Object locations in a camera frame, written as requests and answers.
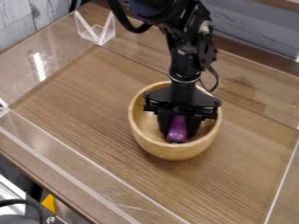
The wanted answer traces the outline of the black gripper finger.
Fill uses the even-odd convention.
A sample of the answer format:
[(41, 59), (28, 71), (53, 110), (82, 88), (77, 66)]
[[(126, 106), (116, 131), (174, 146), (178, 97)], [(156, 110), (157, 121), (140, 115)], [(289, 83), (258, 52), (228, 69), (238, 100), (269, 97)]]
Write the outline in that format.
[(202, 118), (198, 116), (190, 116), (186, 119), (186, 136), (193, 137), (198, 131), (201, 126)]
[(170, 122), (172, 122), (172, 116), (160, 114), (157, 116), (157, 122), (158, 122), (158, 129), (160, 129), (162, 135), (166, 136), (168, 135), (168, 129), (169, 129)]

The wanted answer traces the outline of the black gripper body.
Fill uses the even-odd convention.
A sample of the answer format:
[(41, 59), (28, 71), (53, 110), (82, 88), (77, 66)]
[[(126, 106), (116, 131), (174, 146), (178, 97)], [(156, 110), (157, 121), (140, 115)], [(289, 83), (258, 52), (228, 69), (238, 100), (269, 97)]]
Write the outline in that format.
[(144, 111), (172, 119), (174, 116), (218, 118), (220, 100), (204, 93), (196, 84), (177, 81), (156, 82), (142, 93)]

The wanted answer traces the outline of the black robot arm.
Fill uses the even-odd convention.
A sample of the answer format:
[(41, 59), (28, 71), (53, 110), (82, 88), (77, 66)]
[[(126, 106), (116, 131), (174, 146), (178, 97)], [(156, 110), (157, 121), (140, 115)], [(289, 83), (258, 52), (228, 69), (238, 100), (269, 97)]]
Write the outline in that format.
[(201, 84), (212, 72), (217, 49), (210, 13), (201, 0), (106, 0), (118, 23), (132, 33), (156, 26), (166, 39), (170, 67), (166, 87), (144, 93), (144, 110), (157, 116), (168, 142), (182, 143), (196, 135), (201, 122), (218, 117), (220, 99)]

